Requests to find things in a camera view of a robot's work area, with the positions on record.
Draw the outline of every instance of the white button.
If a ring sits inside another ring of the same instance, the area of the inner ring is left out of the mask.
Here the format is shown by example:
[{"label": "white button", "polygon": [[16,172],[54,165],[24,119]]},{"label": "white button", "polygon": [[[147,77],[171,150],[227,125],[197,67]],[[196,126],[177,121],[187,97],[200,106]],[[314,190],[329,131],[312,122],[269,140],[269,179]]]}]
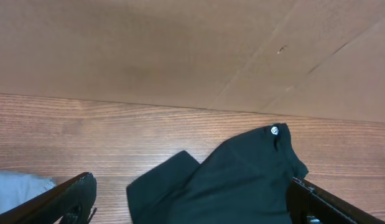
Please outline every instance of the white button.
[{"label": "white button", "polygon": [[278,128],[277,127],[272,127],[271,128],[271,133],[275,134],[275,135],[278,135]]}]

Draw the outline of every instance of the floor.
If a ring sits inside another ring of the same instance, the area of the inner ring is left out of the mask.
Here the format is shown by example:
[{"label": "floor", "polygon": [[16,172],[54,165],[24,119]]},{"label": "floor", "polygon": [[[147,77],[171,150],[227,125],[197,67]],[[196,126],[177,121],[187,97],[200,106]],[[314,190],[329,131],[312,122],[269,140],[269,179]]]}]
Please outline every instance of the floor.
[{"label": "floor", "polygon": [[222,141],[289,125],[307,180],[385,221],[385,124],[0,95],[0,169],[98,181],[92,223],[131,223],[126,186],[181,150],[202,161]]}]

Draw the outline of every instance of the black shirt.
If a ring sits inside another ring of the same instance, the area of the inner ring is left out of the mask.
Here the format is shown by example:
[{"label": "black shirt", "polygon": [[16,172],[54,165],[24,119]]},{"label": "black shirt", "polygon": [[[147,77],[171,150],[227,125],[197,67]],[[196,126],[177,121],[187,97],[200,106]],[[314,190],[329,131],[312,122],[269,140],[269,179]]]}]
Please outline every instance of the black shirt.
[{"label": "black shirt", "polygon": [[286,190],[308,170],[286,124],[235,136],[199,164],[182,151],[127,187],[134,224],[291,223]]}]

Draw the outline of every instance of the cardboard seam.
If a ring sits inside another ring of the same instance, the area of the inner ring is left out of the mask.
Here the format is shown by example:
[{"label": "cardboard seam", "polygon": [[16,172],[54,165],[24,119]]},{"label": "cardboard seam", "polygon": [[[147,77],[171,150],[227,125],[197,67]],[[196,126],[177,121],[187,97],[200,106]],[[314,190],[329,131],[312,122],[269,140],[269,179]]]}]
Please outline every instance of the cardboard seam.
[{"label": "cardboard seam", "polygon": [[275,36],[278,34],[278,30],[281,28],[281,27],[284,27],[286,25],[286,22],[289,20],[289,17],[290,15],[292,14],[292,12],[295,10],[296,8],[296,5],[298,4],[298,2],[300,2],[300,0],[296,0],[296,2],[294,2],[294,5],[291,7],[291,9],[286,13],[286,15],[284,16],[283,19],[281,19],[281,21],[275,26],[274,30],[271,32],[269,38],[265,41],[263,41],[263,43],[256,49],[254,50],[254,52],[252,53],[252,55],[246,60],[246,63],[243,64],[243,66],[238,69],[236,71],[236,73],[230,78],[230,80],[227,82],[227,84],[224,86],[224,88],[220,91],[220,93],[216,96],[216,98],[213,100],[213,102],[209,105],[208,109],[212,109],[213,108],[213,105],[217,103],[217,101],[221,98],[222,95],[224,95],[224,92],[226,90],[228,90],[228,88],[231,86],[231,84],[233,82],[235,82],[235,80],[240,76],[240,75],[243,75],[242,72],[244,70],[246,70],[251,64],[252,62],[254,61],[255,58],[257,58],[259,55],[261,55],[262,51],[263,51],[263,48],[265,48],[265,46],[267,46],[274,38]]},{"label": "cardboard seam", "polygon": [[295,91],[298,87],[300,87],[301,85],[303,85],[304,83],[307,82],[307,80],[312,76],[312,72],[317,69],[318,67],[320,67],[322,64],[324,64],[325,62],[329,61],[335,54],[337,54],[337,52],[339,52],[341,49],[344,49],[345,47],[353,44],[354,42],[358,41],[360,38],[363,38],[365,36],[365,34],[367,34],[369,31],[371,31],[374,27],[376,27],[380,22],[382,22],[383,20],[385,20],[385,15],[380,18],[378,21],[376,21],[375,23],[373,23],[372,25],[370,25],[367,29],[365,29],[364,31],[360,32],[359,34],[357,34],[355,37],[353,37],[351,40],[349,40],[348,42],[344,43],[341,47],[339,47],[338,49],[336,49],[332,54],[330,54],[329,56],[325,57],[321,62],[319,62],[318,64],[316,64],[314,67],[312,67],[308,72],[307,74],[301,79],[300,82],[296,83],[296,84],[293,84],[291,85],[290,87],[288,87],[287,91],[281,93],[280,95],[276,96],[273,100],[271,100],[269,103],[265,104],[261,109],[257,110],[257,113],[262,113],[262,111],[265,111],[266,109],[268,109],[268,107],[272,106],[275,102],[285,98],[286,94],[287,93],[290,93],[292,91]]}]

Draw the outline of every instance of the wood grain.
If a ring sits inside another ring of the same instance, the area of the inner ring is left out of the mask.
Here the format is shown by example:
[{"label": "wood grain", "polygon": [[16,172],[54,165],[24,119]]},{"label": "wood grain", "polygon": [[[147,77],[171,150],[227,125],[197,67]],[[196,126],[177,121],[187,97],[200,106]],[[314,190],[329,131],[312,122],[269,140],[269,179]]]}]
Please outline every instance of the wood grain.
[{"label": "wood grain", "polygon": [[181,150],[286,122],[307,180],[385,221],[385,124],[0,95],[0,169],[98,181],[93,223],[131,223],[126,186]]}]

